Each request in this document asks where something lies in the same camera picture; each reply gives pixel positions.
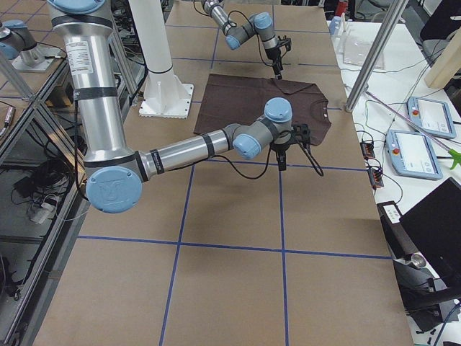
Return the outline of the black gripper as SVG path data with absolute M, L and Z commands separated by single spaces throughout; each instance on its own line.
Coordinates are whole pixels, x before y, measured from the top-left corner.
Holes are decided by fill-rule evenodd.
M 270 149 L 276 152 L 278 170 L 287 169 L 286 150 L 294 144 L 310 152 L 310 128 L 307 124 L 292 125 L 290 131 L 284 130 L 280 133 L 277 143 L 275 141 L 270 143 Z
M 282 51 L 284 48 L 285 52 L 291 50 L 291 38 L 284 35 L 283 37 L 274 36 L 264 41 L 264 50 L 266 56 L 272 61 L 272 68 L 276 79 L 282 79 Z

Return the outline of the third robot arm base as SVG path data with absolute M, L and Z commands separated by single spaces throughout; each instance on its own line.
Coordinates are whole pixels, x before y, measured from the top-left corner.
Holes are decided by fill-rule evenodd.
M 44 73 L 55 60 L 62 59 L 59 48 L 44 47 L 19 19 L 1 22 L 1 53 L 18 71 Z

